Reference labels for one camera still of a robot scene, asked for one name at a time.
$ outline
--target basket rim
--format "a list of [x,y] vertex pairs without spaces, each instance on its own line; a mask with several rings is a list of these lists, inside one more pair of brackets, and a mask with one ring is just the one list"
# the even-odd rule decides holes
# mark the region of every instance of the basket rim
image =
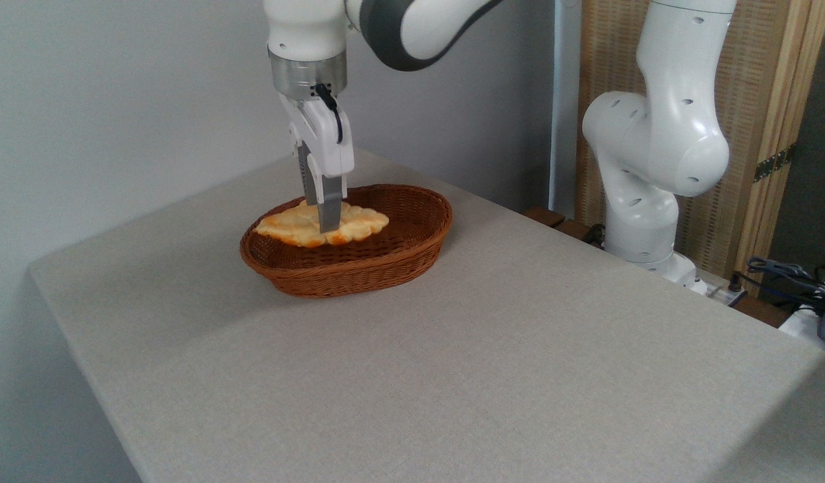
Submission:
[[240,239],[240,256],[243,258],[243,261],[246,262],[247,265],[251,266],[254,270],[259,270],[261,273],[264,273],[266,276],[271,278],[300,278],[303,276],[310,276],[310,275],[329,275],[333,273],[340,273],[340,272],[350,272],[352,269],[357,267],[363,268],[370,268],[373,266],[381,266],[381,265],[388,265],[390,263],[394,263],[395,261],[405,260],[410,257],[416,256],[416,254],[424,252],[425,250],[430,250],[434,245],[442,244],[443,239],[447,235],[451,228],[451,224],[453,221],[453,210],[451,208],[451,204],[449,201],[440,193],[435,192],[431,189],[425,189],[421,186],[413,186],[413,184],[392,184],[392,183],[379,183],[379,184],[368,184],[367,186],[357,186],[353,189],[348,190],[349,193],[356,193],[360,191],[372,191],[378,189],[385,189],[386,187],[391,186],[392,189],[404,189],[408,191],[416,191],[422,193],[423,195],[427,195],[437,201],[440,205],[444,208],[445,216],[443,217],[442,223],[434,233],[432,233],[428,238],[419,242],[419,244],[412,245],[410,247],[404,248],[403,250],[399,250],[397,252],[393,252],[391,254],[384,254],[384,256],[378,256],[363,260],[349,260],[345,262],[324,265],[324,266],[315,266],[309,268],[274,268],[271,266],[263,265],[259,263],[254,257],[251,256],[250,253],[250,240],[253,236],[253,230],[257,227],[265,217],[270,216],[272,212],[278,210],[282,206],[286,205],[298,205],[302,202],[305,197],[299,197],[296,199],[292,199],[287,203],[283,203],[281,205],[272,208],[272,210],[267,211],[265,214],[260,216],[256,222],[252,223],[249,226],[249,229],[243,235],[243,238]]

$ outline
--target metal hinge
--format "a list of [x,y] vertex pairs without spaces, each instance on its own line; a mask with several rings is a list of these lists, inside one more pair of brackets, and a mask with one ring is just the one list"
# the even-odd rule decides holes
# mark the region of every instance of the metal hinge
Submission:
[[765,159],[765,161],[759,162],[759,164],[755,167],[755,178],[753,179],[753,182],[764,180],[764,178],[780,171],[783,166],[789,164],[793,160],[793,153],[795,152],[796,146],[796,143],[791,144],[791,146],[782,150],[780,153],[776,153],[768,159]]

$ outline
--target woven screen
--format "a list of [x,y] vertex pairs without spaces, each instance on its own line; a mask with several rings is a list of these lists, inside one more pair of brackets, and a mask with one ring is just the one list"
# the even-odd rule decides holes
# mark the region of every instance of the woven screen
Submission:
[[[734,269],[750,204],[762,202],[750,201],[750,192],[756,163],[764,159],[759,156],[771,93],[778,89],[777,69],[787,68],[793,74],[795,68],[780,65],[784,34],[790,28],[789,10],[795,3],[805,5],[807,11],[811,4],[808,0],[738,1],[716,76],[717,113],[731,149],[728,171],[710,192],[679,199],[675,249],[723,277]],[[648,0],[584,2],[581,113],[606,91],[645,94],[636,49],[648,5]],[[602,181],[582,139],[576,184],[577,219],[588,225],[603,223]]]

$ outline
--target white wall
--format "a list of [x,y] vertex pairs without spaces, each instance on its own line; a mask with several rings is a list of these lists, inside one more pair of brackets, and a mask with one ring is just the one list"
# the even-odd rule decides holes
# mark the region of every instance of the white wall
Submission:
[[[506,0],[439,64],[361,39],[357,145],[520,209],[545,198],[551,5]],[[0,0],[0,481],[136,481],[30,261],[285,156],[260,2]]]

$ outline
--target golden crust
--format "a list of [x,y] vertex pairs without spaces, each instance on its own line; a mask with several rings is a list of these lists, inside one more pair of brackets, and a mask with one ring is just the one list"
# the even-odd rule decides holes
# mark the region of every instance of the golden crust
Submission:
[[317,206],[305,202],[260,220],[254,229],[258,235],[272,236],[294,247],[315,248],[321,245],[344,245],[363,241],[379,233],[388,224],[388,217],[371,208],[341,204],[339,228],[327,233],[320,232]]

